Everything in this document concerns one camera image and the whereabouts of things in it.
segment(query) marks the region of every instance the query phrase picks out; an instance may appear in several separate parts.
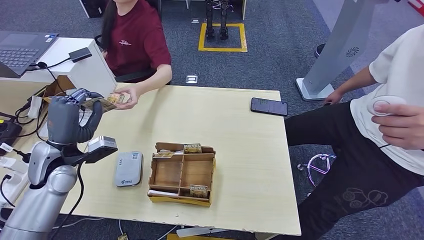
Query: white desk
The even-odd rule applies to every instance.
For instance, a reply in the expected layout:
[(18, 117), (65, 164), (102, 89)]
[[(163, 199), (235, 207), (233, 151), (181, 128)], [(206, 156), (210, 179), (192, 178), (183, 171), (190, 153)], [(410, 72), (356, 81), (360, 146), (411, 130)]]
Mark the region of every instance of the white desk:
[[(103, 96), (109, 95), (116, 87), (115, 77), (93, 39), (59, 37), (38, 62), (51, 66), (69, 58), (69, 53), (82, 48), (88, 48), (92, 56), (76, 63), (69, 60), (50, 70), (56, 77), (67, 76), (76, 88), (85, 88)], [(2, 81), (50, 84), (53, 78), (47, 70), (38, 70), (28, 71), (21, 78), (0, 77), (0, 84)]]
[[(85, 164), (85, 193), (74, 214), (300, 235), (284, 120), (250, 112), (252, 97), (280, 101), (278, 91), (165, 86), (143, 95), (134, 109), (106, 113), (96, 136), (115, 138), (119, 152), (142, 152), (142, 182), (134, 187), (114, 185), (117, 153)], [(201, 143), (216, 150), (210, 207), (148, 199), (156, 142)], [(77, 183), (62, 213), (71, 209), (79, 194)]]

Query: person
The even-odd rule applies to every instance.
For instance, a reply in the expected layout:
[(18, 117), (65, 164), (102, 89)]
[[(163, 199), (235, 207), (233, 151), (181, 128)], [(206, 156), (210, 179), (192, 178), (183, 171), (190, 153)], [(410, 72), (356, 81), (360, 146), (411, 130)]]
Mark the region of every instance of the person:
[(131, 109), (141, 95), (161, 88), (172, 79), (171, 54), (154, 0), (110, 0), (103, 16), (101, 45), (107, 65), (115, 76), (154, 69), (147, 78), (117, 89), (128, 93), (117, 109)]
[[(345, 216), (396, 202), (424, 186), (424, 25), (387, 47), (325, 100), (328, 106), (288, 118), (289, 146), (331, 145), (336, 160), (317, 188), (298, 206), (301, 236), (316, 240)], [(352, 90), (380, 83), (373, 92), (339, 103)], [(367, 104), (378, 96), (407, 104)]]

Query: paper money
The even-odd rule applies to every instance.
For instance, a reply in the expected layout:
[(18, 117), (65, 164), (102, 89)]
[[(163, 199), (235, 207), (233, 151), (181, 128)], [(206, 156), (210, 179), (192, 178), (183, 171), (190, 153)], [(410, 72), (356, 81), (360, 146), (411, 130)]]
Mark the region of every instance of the paper money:
[(117, 108), (117, 106), (115, 106), (113, 103), (111, 103), (110, 101), (108, 101), (104, 98), (101, 98), (101, 97), (87, 100), (82, 104), (82, 106), (84, 106), (85, 108), (87, 108), (89, 110), (93, 110), (93, 104), (97, 101), (101, 102), (101, 106), (103, 108), (103, 113), (107, 113), (110, 110), (114, 110), (114, 109)]
[(125, 95), (123, 93), (112, 93), (107, 97), (107, 100), (113, 104), (123, 103)]
[(185, 154), (201, 154), (202, 146), (199, 143), (184, 144), (184, 153)]
[(190, 185), (190, 196), (193, 198), (201, 198), (201, 199), (207, 199), (208, 198), (208, 186), (202, 186), (202, 185)]

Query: office chair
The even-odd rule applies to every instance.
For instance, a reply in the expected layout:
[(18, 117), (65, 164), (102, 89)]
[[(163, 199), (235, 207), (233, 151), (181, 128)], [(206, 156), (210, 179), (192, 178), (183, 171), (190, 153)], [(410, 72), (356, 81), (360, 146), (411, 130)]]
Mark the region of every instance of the office chair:
[(314, 181), (312, 174), (311, 174), (311, 170), (322, 174), (322, 175), (326, 175), (330, 168), (331, 165), (333, 164), (333, 162), (336, 160), (336, 156), (332, 155), (332, 154), (318, 154), (313, 156), (308, 163), (304, 163), (304, 164), (298, 164), (297, 165), (297, 169), (299, 171), (303, 171), (307, 170), (307, 178), (309, 180), (309, 182), (316, 188), (317, 187), (317, 183)]
[[(151, 1), (148, 1), (148, 2), (152, 3), (153, 7), (157, 10), (157, 13), (159, 14), (160, 21), (162, 21), (162, 0), (151, 0)], [(101, 37), (102, 37), (101, 34), (96, 36), (94, 38), (94, 41), (97, 44), (97, 46), (99, 46), (101, 49), (103, 49)], [(146, 69), (146, 70), (137, 71), (137, 72), (129, 73), (129, 74), (126, 74), (126, 75), (117, 76), (117, 77), (115, 77), (115, 81), (117, 83), (129, 83), (129, 82), (131, 82), (132, 80), (135, 80), (135, 79), (150, 77), (155, 73), (156, 73), (156, 69), (149, 68), (149, 69)]]

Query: gray carpet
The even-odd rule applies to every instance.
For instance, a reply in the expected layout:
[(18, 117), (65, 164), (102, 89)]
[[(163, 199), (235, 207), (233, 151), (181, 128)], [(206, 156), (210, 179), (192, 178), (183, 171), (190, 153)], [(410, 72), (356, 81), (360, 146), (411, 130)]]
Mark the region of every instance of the gray carpet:
[[(165, 1), (163, 4), (163, 27), (172, 55), (173, 85), (185, 85), (186, 75), (197, 74), (198, 86), (278, 90), (281, 99), (288, 102), (291, 116), (322, 105), (321, 102), (302, 101), (295, 86), (295, 79), (304, 77), (315, 61), (314, 47), (324, 43), (330, 34), (313, 0), (250, 0), (244, 21), (247, 53), (198, 51), (200, 24), (191, 23), (191, 18), (204, 18), (203, 4), (192, 1), (190, 10), (181, 1)], [(101, 20), (86, 18), (77, 0), (0, 1), (0, 10), (1, 30), (54, 31), (62, 37), (84, 38), (92, 38), (100, 32)], [(237, 13), (229, 18), (230, 22), (240, 22)], [(334, 81), (334, 85), (337, 87), (352, 74), (352, 70), (347, 69)], [(347, 94), (344, 100), (363, 94), (362, 90), (357, 90)], [(305, 173), (297, 171), (296, 165), (305, 163), (317, 153), (330, 152), (329, 147), (314, 145), (290, 149), (299, 203), (312, 191), (312, 187)], [(390, 207), (342, 219), (322, 239), (424, 239), (422, 209), (424, 202), (414, 190)], [(79, 218), (72, 216), (69, 222)], [(133, 221), (123, 221), (122, 227), (132, 240), (155, 240), (172, 228)], [(107, 219), (84, 221), (67, 227), (57, 239), (113, 240), (118, 235), (118, 222)], [(251, 233), (237, 231), (214, 236), (235, 240), (255, 239)]]

